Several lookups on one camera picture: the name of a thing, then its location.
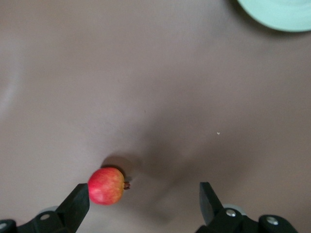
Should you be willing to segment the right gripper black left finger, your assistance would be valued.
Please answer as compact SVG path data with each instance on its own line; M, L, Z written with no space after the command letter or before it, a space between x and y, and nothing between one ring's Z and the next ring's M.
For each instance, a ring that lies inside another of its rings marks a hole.
M2 219L2 233L75 233L90 207L88 186L78 184L65 200L55 209L36 215L29 222L17 226L13 219Z

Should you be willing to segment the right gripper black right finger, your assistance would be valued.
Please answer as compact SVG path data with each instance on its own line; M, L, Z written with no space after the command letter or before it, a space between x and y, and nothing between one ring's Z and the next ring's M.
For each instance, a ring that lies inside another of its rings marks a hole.
M224 207L208 182L200 183L200 209L205 221L198 233L296 233L285 218L262 215L258 221L250 219L236 207Z

